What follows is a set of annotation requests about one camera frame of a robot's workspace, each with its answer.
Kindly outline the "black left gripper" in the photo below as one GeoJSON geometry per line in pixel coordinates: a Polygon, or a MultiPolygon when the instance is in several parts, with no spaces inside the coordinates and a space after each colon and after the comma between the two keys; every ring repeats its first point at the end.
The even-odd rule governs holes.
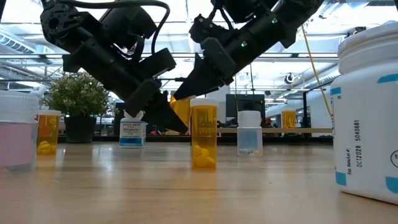
{"type": "Polygon", "coordinates": [[[180,133],[188,131],[187,125],[170,107],[167,92],[160,92],[160,83],[138,77],[137,65],[142,60],[128,59],[112,44],[96,38],[63,40],[62,49],[69,53],[63,58],[66,71],[86,70],[106,90],[125,101],[126,111],[132,117],[143,112],[141,120],[147,123],[180,133]]]}

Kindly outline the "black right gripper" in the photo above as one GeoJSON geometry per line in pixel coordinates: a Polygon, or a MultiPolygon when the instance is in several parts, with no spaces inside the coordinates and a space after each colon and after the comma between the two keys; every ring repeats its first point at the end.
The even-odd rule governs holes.
{"type": "Polygon", "coordinates": [[[200,45],[203,56],[195,54],[193,70],[174,97],[181,100],[206,94],[223,85],[277,42],[290,46],[295,42],[295,27],[277,17],[257,17],[240,28],[223,46],[214,37],[200,45]]]}

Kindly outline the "wide amber pill bottle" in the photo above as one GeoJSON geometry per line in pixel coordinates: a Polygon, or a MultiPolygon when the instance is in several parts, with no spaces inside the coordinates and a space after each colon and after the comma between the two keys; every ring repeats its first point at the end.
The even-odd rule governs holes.
{"type": "Polygon", "coordinates": [[[282,110],[282,127],[283,128],[295,128],[296,127],[296,115],[295,110],[282,110]]]}
{"type": "Polygon", "coordinates": [[[177,116],[183,121],[183,123],[189,127],[191,119],[191,98],[185,98],[182,100],[176,100],[172,95],[170,99],[170,107],[174,110],[177,116]]]}

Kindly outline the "white Melatonin supplement bottle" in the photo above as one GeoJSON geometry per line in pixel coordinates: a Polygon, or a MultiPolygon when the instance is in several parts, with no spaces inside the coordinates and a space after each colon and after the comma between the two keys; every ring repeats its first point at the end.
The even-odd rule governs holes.
{"type": "Polygon", "coordinates": [[[398,205],[398,22],[342,41],[330,86],[335,182],[398,205]]]}
{"type": "Polygon", "coordinates": [[[147,123],[142,121],[144,112],[131,116],[124,110],[124,118],[120,122],[119,146],[125,148],[143,148],[146,141],[147,123]]]}

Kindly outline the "tall amber pill bottle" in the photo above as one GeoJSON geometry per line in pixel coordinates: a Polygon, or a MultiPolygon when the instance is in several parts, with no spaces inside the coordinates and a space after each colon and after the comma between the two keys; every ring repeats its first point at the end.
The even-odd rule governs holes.
{"type": "Polygon", "coordinates": [[[190,100],[191,167],[215,170],[217,162],[218,102],[208,98],[190,100]]]}

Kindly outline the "clear white-capped pill bottle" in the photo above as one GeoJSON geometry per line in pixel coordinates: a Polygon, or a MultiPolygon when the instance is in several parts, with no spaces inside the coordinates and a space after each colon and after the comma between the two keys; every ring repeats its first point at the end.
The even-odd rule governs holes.
{"type": "Polygon", "coordinates": [[[262,127],[259,111],[238,112],[237,149],[239,156],[262,156],[262,127]]]}

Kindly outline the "narrow amber pill bottle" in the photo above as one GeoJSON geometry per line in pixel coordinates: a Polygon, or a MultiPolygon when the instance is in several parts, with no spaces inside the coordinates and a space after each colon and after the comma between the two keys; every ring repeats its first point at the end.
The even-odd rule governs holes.
{"type": "Polygon", "coordinates": [[[37,155],[56,155],[61,112],[38,111],[37,155]]]}

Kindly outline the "translucent pink pill bottle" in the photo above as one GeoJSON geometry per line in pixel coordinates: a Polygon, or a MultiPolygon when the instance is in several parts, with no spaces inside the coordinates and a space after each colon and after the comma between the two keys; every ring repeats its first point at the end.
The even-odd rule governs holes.
{"type": "Polygon", "coordinates": [[[37,96],[0,90],[0,172],[35,165],[38,110],[37,96]]]}

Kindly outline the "black computer monitor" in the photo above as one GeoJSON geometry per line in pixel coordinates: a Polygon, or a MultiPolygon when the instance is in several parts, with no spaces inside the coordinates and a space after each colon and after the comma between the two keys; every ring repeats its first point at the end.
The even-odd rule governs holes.
{"type": "Polygon", "coordinates": [[[259,111],[261,118],[265,118],[264,95],[226,95],[226,117],[236,118],[238,111],[259,111]]]}

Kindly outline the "long ceiling light strip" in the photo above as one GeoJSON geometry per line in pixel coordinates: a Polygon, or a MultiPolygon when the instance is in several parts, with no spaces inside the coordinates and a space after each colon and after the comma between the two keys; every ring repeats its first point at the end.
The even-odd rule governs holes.
{"type": "MultiPolygon", "coordinates": [[[[37,58],[62,58],[65,54],[0,54],[0,59],[37,59],[37,58]]],[[[175,58],[193,58],[195,53],[171,53],[172,57],[175,58]]],[[[312,53],[314,58],[337,58],[337,54],[331,53],[312,53]]],[[[264,53],[258,56],[258,58],[309,58],[308,53],[264,53]]]]}

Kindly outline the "black plant pot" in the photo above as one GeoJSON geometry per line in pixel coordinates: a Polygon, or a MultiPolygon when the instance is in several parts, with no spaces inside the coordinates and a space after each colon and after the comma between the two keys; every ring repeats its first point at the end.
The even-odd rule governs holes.
{"type": "Polygon", "coordinates": [[[70,116],[65,120],[67,143],[90,143],[93,139],[96,118],[91,116],[70,116]]]}

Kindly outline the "green bushy plant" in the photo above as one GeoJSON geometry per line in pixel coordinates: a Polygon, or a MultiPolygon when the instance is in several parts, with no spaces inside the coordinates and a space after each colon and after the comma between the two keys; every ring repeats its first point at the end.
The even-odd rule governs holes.
{"type": "Polygon", "coordinates": [[[100,116],[107,112],[109,91],[88,72],[64,73],[52,81],[41,103],[69,116],[100,116]]]}

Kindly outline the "white robot figure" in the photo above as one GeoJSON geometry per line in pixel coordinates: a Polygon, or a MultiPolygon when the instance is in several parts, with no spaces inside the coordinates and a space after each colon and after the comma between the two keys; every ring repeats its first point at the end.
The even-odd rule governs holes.
{"type": "Polygon", "coordinates": [[[44,87],[44,86],[37,86],[37,87],[34,87],[34,88],[32,89],[32,91],[30,92],[30,94],[33,94],[33,95],[38,96],[39,98],[41,98],[41,97],[45,94],[46,91],[47,91],[47,88],[46,88],[46,87],[44,87]]]}

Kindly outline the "ceiling air duct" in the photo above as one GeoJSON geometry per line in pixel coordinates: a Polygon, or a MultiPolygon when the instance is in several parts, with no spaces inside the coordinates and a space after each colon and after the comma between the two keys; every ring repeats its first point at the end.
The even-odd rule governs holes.
{"type": "Polygon", "coordinates": [[[0,32],[0,46],[12,49],[20,54],[54,54],[55,51],[44,45],[38,47],[31,47],[11,36],[0,32]]]}

